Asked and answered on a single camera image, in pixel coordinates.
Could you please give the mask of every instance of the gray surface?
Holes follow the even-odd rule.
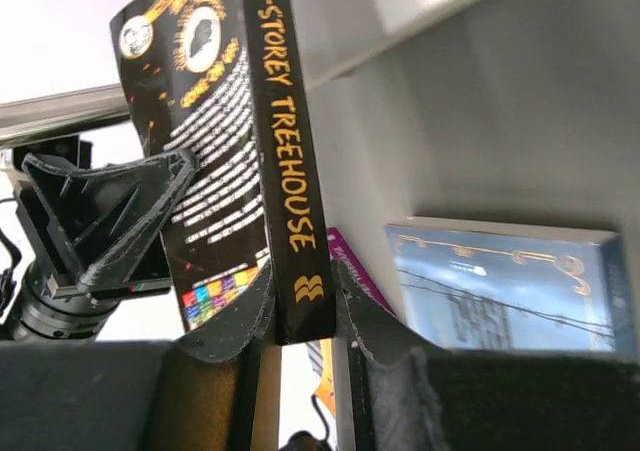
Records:
[[[383,225],[411,214],[618,229],[640,308],[639,17],[485,0],[310,94],[328,222],[396,310]]]

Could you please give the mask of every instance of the publisher logo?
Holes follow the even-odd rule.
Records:
[[[120,31],[120,53],[126,59],[136,59],[147,52],[153,41],[153,26],[145,16],[135,16]]]
[[[222,32],[216,11],[209,6],[196,8],[183,32],[185,67],[192,73],[206,71],[220,52]]]
[[[293,284],[293,289],[296,294],[296,303],[299,303],[303,298],[308,298],[309,301],[313,301],[318,296],[324,298],[322,278],[318,275],[311,278],[307,278],[306,276],[299,277]]]

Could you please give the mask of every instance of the black mechanical part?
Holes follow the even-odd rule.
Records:
[[[638,363],[445,351],[387,313],[342,263],[333,268],[341,451],[640,449]],[[276,449],[274,310],[267,264],[245,293],[173,344],[3,347],[0,449]],[[323,444],[299,433],[288,446]]]
[[[159,233],[195,174],[191,153],[94,170],[29,154],[23,168],[17,215],[36,260],[8,339],[92,340],[123,299],[169,291]]]

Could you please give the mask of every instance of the metal rail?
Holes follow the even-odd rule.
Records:
[[[0,105],[0,149],[46,141],[125,122],[120,85]]]

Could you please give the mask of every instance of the round sticker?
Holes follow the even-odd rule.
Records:
[[[135,16],[120,31],[120,52],[127,59],[142,56],[153,41],[153,26],[144,16]]]
[[[209,69],[220,51],[221,38],[220,19],[213,8],[196,8],[184,27],[186,68],[192,73]]]

